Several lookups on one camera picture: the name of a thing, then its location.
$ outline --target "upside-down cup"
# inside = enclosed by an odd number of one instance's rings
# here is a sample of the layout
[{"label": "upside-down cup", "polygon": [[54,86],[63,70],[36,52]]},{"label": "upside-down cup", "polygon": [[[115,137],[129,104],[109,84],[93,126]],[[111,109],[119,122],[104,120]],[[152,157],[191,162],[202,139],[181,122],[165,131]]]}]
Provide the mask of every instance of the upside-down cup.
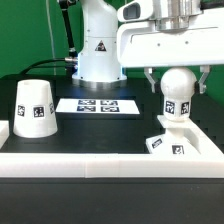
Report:
[{"label": "upside-down cup", "polygon": [[25,138],[41,138],[58,130],[50,83],[23,80],[17,85],[14,134]]}]

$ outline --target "black table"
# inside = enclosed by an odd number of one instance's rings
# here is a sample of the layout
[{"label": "black table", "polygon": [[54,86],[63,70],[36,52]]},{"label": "black table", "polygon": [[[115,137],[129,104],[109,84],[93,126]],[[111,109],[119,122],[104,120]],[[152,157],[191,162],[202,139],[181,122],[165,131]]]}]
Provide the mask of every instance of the black table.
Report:
[{"label": "black table", "polygon": [[[57,113],[56,134],[20,138],[12,133],[16,85],[29,78],[50,81],[55,105],[60,98],[132,99],[140,115]],[[162,96],[152,94],[145,79],[93,91],[63,76],[8,75],[0,80],[0,102],[0,119],[10,122],[1,153],[144,154],[145,139],[164,132],[156,119]],[[192,120],[222,151],[223,114],[208,96],[193,97]],[[223,223],[223,199],[223,179],[6,177],[0,179],[0,223]]]}]

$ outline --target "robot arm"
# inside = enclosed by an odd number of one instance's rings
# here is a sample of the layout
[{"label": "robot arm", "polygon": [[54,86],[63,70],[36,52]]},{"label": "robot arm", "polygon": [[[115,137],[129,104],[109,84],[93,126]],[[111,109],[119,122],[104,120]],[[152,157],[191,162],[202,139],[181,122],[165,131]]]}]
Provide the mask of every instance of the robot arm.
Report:
[{"label": "robot arm", "polygon": [[[147,4],[151,6],[143,19]],[[224,64],[224,8],[207,9],[200,0],[142,0],[120,8],[118,18],[127,22],[118,30],[119,62],[124,67],[146,68],[153,85],[150,68],[197,65],[203,72],[199,81],[203,93],[210,65]]]},{"label": "robot arm", "polygon": [[[65,20],[70,56],[75,51],[67,9],[77,0],[58,0]],[[72,72],[72,82],[90,88],[113,88],[126,82],[117,60],[116,10],[103,0],[79,0],[84,20],[84,46],[78,56],[78,66]]]}]

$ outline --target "printed marker sheet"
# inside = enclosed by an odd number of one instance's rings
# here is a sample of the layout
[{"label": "printed marker sheet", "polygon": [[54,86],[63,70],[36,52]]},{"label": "printed marker sheet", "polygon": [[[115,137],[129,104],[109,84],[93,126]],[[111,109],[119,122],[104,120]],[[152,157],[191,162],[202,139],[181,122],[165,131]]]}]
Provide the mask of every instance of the printed marker sheet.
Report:
[{"label": "printed marker sheet", "polygon": [[139,114],[134,100],[60,99],[56,112]]}]

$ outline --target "green backdrop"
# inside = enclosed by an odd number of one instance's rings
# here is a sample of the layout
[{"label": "green backdrop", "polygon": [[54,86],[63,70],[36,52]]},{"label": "green backdrop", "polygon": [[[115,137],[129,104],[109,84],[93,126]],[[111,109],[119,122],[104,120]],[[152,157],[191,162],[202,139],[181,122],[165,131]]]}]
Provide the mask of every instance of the green backdrop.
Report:
[{"label": "green backdrop", "polygon": [[[0,1],[0,77],[16,74],[37,61],[51,59],[52,48],[48,26],[46,0]],[[56,58],[68,55],[63,19],[57,0],[48,0]],[[116,9],[125,0],[107,0]],[[82,49],[83,19],[81,5],[69,9],[73,37],[77,51]],[[157,75],[168,68],[157,70]],[[191,68],[199,78],[199,68]],[[128,78],[144,77],[143,69],[127,69]],[[33,70],[32,73],[52,73],[52,69]],[[57,74],[65,74],[57,69]],[[214,66],[207,80],[207,93],[224,106],[224,66]]]}]

